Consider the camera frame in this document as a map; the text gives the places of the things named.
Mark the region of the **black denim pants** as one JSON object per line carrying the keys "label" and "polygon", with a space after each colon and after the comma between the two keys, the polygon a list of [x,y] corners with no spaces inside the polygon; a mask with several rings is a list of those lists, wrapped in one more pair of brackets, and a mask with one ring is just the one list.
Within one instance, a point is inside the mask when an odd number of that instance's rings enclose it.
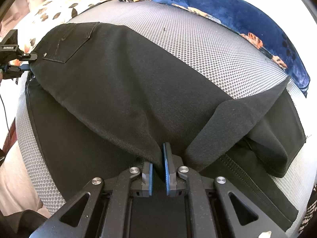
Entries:
{"label": "black denim pants", "polygon": [[305,143],[286,81],[233,99],[144,36],[104,23],[57,26],[33,52],[28,110],[64,199],[144,161],[163,176],[168,142],[201,175],[228,178],[281,229],[296,220],[272,180]]}

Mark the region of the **white orange floral pillow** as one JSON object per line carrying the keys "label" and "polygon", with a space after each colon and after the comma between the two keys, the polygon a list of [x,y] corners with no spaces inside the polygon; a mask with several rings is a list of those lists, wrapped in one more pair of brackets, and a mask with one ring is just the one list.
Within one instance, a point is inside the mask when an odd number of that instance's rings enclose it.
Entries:
{"label": "white orange floral pillow", "polygon": [[31,52],[51,29],[108,1],[111,0],[46,0],[14,27],[18,31],[17,44],[21,50]]}

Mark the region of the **grey mesh mattress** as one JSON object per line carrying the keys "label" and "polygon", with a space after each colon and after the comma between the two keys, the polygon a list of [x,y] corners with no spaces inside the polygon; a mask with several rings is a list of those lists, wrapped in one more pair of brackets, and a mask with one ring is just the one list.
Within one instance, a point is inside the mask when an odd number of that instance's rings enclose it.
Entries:
{"label": "grey mesh mattress", "polygon": [[[261,92],[286,74],[241,36],[183,9],[155,2],[110,1],[88,9],[73,23],[124,25],[185,62],[234,98]],[[46,167],[31,127],[26,95],[21,93],[16,116],[18,143],[31,182],[49,213],[64,198]]]}

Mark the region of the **black white striped cloth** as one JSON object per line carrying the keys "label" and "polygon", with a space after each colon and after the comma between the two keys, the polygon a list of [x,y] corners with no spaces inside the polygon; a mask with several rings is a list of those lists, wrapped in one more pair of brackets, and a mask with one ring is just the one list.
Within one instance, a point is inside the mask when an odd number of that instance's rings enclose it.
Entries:
{"label": "black white striped cloth", "polygon": [[317,238],[316,185],[307,204],[306,214],[299,228],[299,238]]}

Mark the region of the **blue floral blanket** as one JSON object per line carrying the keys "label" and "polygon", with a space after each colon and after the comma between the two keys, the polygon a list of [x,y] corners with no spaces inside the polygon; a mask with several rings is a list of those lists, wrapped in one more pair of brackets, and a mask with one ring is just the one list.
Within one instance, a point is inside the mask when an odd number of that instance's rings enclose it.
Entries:
{"label": "blue floral blanket", "polygon": [[273,19],[244,0],[119,0],[153,1],[193,12],[245,38],[277,63],[306,96],[310,76],[294,45]]}

